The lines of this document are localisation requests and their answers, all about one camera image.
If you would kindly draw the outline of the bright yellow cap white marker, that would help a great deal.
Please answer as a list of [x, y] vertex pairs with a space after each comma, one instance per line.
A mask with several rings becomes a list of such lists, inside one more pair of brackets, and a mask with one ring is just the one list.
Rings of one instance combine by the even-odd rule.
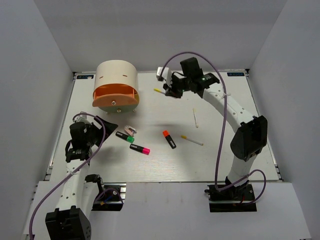
[[163, 94], [163, 95], [166, 94], [165, 92], [163, 92], [162, 90], [160, 90], [160, 89], [158, 89], [158, 88], [154, 88], [153, 90], [154, 90], [155, 92], [160, 93], [160, 94]]

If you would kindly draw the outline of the cream round drawer organizer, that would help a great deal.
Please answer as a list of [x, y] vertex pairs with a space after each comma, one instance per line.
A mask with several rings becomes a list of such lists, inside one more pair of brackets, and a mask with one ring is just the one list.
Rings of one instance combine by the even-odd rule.
[[138, 72], [125, 60], [108, 60], [95, 73], [92, 106], [107, 113], [133, 111], [140, 103]]

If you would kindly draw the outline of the dark yellow cap white marker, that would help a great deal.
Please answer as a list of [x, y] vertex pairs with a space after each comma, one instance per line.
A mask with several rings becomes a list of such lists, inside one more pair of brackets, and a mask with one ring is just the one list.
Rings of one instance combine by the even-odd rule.
[[189, 137], [187, 137], [187, 136], [185, 136], [185, 135], [181, 135], [180, 137], [181, 137], [182, 139], [184, 139], [184, 140], [187, 140], [187, 141], [189, 141], [189, 142], [195, 143], [195, 144], [197, 144], [197, 145], [200, 145], [200, 146], [203, 146], [203, 145], [204, 145], [204, 143], [199, 142], [199, 141], [194, 140], [194, 139], [191, 139], [191, 138], [189, 138]]

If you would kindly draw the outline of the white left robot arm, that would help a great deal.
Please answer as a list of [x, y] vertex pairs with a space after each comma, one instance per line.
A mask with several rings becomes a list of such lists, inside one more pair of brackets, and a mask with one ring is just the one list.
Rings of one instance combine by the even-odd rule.
[[98, 174], [89, 174], [88, 159], [93, 146], [99, 147], [118, 127], [94, 116], [89, 122], [84, 115], [74, 118], [69, 127], [71, 139], [65, 146], [67, 180], [53, 212], [48, 212], [45, 225], [52, 240], [89, 240], [89, 215], [94, 201], [105, 196], [106, 187]]

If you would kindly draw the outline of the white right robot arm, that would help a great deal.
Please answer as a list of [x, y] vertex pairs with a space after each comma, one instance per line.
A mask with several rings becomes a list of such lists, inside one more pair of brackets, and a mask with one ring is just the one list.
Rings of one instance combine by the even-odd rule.
[[243, 195], [243, 185], [249, 180], [253, 162], [267, 144], [268, 121], [242, 107], [226, 92], [221, 78], [213, 73], [205, 74], [195, 57], [181, 61], [180, 66], [182, 77], [175, 76], [168, 67], [159, 67], [157, 80], [164, 82], [166, 96], [180, 99], [187, 91], [199, 95], [223, 116], [223, 124], [233, 129], [230, 148], [234, 157], [225, 179], [225, 192], [236, 200]]

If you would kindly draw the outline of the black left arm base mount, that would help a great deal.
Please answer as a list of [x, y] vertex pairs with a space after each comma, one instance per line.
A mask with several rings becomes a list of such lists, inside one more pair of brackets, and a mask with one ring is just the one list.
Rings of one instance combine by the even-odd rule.
[[105, 183], [103, 190], [108, 190], [103, 196], [96, 199], [92, 206], [92, 211], [96, 212], [119, 212], [123, 208], [126, 198], [126, 183]]

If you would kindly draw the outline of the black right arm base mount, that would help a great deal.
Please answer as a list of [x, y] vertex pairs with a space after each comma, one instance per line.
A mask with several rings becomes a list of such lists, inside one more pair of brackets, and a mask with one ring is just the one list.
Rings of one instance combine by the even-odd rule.
[[256, 212], [254, 190], [251, 184], [242, 188], [231, 187], [218, 191], [215, 185], [208, 185], [204, 190], [208, 195], [209, 210], [211, 213], [249, 213]]

